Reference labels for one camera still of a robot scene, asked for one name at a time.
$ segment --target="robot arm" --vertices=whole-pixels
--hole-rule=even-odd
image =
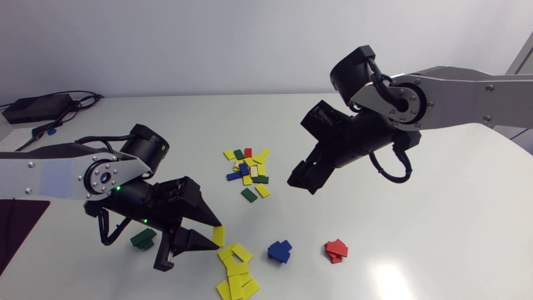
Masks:
[[[412,169],[406,150],[418,145],[420,129],[467,123],[489,127],[532,127],[533,75],[491,76],[476,70],[434,67],[394,78],[381,73],[370,46],[362,46],[332,70],[333,86],[358,114],[347,116],[321,101],[301,125],[317,140],[287,183],[314,194],[335,168],[369,155],[379,173],[395,183]],[[403,177],[386,173],[374,151],[390,144],[406,168]]]

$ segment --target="small blue object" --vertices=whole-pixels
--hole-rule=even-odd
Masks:
[[[239,169],[243,176],[250,175],[250,170],[248,170],[248,165],[246,163],[239,164]]]
[[[243,174],[241,174],[241,172],[234,172],[234,173],[229,173],[226,175],[226,178],[228,179],[228,181],[239,179],[242,177],[243,177]]]
[[[291,250],[293,246],[290,245],[290,243],[285,240],[283,242],[275,242],[268,248],[268,258],[270,259],[277,259],[282,263],[287,263],[290,258],[289,250]]]

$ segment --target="white table surface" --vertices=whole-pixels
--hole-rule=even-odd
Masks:
[[[337,94],[104,99],[30,149],[124,135],[135,123],[155,130],[171,148],[151,183],[187,175],[201,185],[227,244],[254,254],[249,268],[261,289],[252,299],[533,298],[526,151],[478,124],[423,131],[408,151],[414,172],[407,183],[387,181],[365,157],[310,195],[286,180],[316,143],[300,121],[320,99],[350,113]],[[225,180],[233,162],[222,151],[245,147],[271,149],[272,194],[254,203],[239,194],[240,180]],[[386,170],[403,173],[391,146],[376,155]],[[121,219],[111,214],[111,222]],[[209,226],[184,225],[211,236]],[[219,298],[215,286],[227,277],[215,251],[181,254],[172,270],[157,271],[161,235],[146,252],[129,241],[144,228],[131,223],[106,247],[82,202],[54,201],[0,277],[0,299]],[[323,248],[337,238],[349,256],[332,265]],[[293,249],[280,265],[266,250],[284,239]]]

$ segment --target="yellow block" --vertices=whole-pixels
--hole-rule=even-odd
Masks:
[[[231,300],[230,285],[227,281],[224,280],[219,283],[219,285],[216,286],[216,290],[219,291],[222,300]]]
[[[230,281],[230,295],[231,300],[241,299],[243,295],[243,286],[240,283],[240,276],[233,275],[229,276],[228,280]]]
[[[221,261],[224,261],[226,258],[233,255],[233,247],[235,247],[236,244],[237,243],[233,243],[219,251],[218,255]]]
[[[253,165],[250,167],[250,177],[255,178],[257,176],[259,176],[259,174],[257,173],[257,166]]]
[[[235,255],[237,255],[240,259],[243,260],[243,262],[247,263],[250,261],[250,259],[252,259],[252,257],[254,257],[250,251],[246,250],[246,248],[244,248],[243,245],[241,245],[240,243],[239,244],[236,244],[233,249],[232,249],[233,253],[235,253]]]
[[[244,159],[244,162],[249,166],[253,166],[253,165],[256,165],[256,163],[250,158],[250,157],[247,157]]]
[[[244,273],[244,274],[240,275],[240,284],[241,285],[247,284],[250,280],[252,280],[252,276],[250,275],[250,273]]]
[[[235,159],[235,154],[231,150],[224,151],[224,155],[229,161]]]
[[[226,266],[226,269],[228,268],[229,265],[235,265],[237,263],[237,261],[235,260],[233,255],[228,257],[228,258],[226,258],[222,262],[224,263],[224,266]]]
[[[243,176],[243,184],[252,185],[252,177],[250,176],[250,174]]]
[[[265,165],[263,165],[263,164],[257,165],[257,174],[259,176],[266,176],[267,175],[267,172],[265,172]]]
[[[256,163],[260,163],[260,164],[264,164],[267,162],[266,159],[256,155],[256,156],[252,156],[252,160],[255,161]]]
[[[269,153],[270,153],[270,150],[263,149],[263,150],[261,150],[261,152],[259,152],[258,156],[260,156],[262,158],[265,158]]]
[[[237,160],[233,167],[236,168],[237,171],[238,171],[238,170],[240,170],[239,165],[242,164],[243,162],[244,162],[244,160]]]
[[[259,285],[255,280],[250,280],[247,284],[243,286],[244,299],[248,300],[255,292],[259,290]]]
[[[239,275],[248,273],[248,263],[238,263],[238,264],[230,264],[227,268],[228,271],[228,277],[233,275]]]
[[[224,247],[224,226],[213,227],[213,242],[219,247]]]
[[[263,198],[266,198],[266,197],[268,197],[270,195],[269,190],[262,183],[256,185],[255,189],[261,194],[261,197],[263,197]]]

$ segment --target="white wall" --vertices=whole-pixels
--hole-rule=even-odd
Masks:
[[[389,75],[503,74],[532,10],[531,0],[2,0],[0,102],[66,89],[332,92],[331,68],[365,44]]]

